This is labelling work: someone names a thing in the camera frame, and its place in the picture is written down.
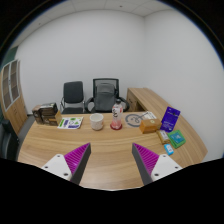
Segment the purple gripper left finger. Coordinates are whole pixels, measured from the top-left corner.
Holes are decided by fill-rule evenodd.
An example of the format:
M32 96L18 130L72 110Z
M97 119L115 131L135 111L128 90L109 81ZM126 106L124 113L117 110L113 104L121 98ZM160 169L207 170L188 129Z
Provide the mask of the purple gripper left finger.
M42 169L79 185L90 154L91 144L87 143L66 155L56 154Z

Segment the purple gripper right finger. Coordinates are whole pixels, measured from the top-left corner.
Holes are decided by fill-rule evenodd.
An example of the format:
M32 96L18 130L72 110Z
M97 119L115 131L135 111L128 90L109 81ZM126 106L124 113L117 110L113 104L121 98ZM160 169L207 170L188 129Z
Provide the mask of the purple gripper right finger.
M182 169L169 155L158 155L137 143L132 144L132 154L144 185Z

